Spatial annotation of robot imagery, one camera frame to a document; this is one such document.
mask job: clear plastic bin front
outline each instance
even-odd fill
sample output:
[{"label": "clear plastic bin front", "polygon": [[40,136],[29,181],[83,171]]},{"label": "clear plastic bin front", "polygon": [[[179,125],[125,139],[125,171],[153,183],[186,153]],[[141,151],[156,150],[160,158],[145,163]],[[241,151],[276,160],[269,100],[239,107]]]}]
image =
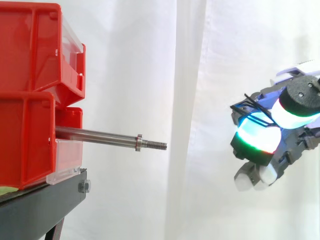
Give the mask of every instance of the clear plastic bin front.
[{"label": "clear plastic bin front", "polygon": [[56,139],[55,172],[46,176],[46,182],[54,185],[80,174],[82,141]]}]

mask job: threaded rod end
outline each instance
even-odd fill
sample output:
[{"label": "threaded rod end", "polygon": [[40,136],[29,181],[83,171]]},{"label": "threaded rod end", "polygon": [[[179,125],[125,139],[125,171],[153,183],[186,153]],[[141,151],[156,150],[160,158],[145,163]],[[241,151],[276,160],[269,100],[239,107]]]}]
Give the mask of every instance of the threaded rod end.
[{"label": "threaded rod end", "polygon": [[164,142],[158,141],[147,141],[146,148],[148,149],[158,149],[158,150],[167,150],[167,144]]}]

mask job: black cylindrical cap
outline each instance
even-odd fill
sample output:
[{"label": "black cylindrical cap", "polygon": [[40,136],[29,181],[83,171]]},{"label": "black cylindrical cap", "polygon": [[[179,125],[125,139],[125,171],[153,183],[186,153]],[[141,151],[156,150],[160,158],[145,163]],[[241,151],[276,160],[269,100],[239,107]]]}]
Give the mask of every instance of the black cylindrical cap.
[{"label": "black cylindrical cap", "polygon": [[287,112],[300,117],[320,113],[319,90],[313,86],[313,81],[317,80],[314,76],[294,78],[279,97],[282,107]]}]

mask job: steel shaft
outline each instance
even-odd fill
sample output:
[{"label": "steel shaft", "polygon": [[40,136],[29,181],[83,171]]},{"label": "steel shaft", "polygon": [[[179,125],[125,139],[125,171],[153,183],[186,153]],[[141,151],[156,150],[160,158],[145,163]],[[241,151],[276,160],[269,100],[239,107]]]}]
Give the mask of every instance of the steel shaft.
[{"label": "steel shaft", "polygon": [[140,152],[141,148],[167,150],[166,143],[143,140],[143,136],[141,134],[139,134],[138,136],[127,136],[73,127],[56,126],[55,137],[57,139],[75,140],[132,148],[137,152]]}]

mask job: screw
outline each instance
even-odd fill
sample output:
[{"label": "screw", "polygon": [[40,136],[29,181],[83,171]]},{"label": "screw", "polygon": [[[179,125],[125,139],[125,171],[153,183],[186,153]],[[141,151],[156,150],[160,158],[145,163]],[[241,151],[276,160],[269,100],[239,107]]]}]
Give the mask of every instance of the screw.
[{"label": "screw", "polygon": [[81,192],[83,194],[88,194],[91,190],[91,181],[89,179],[83,180],[81,184]]}]

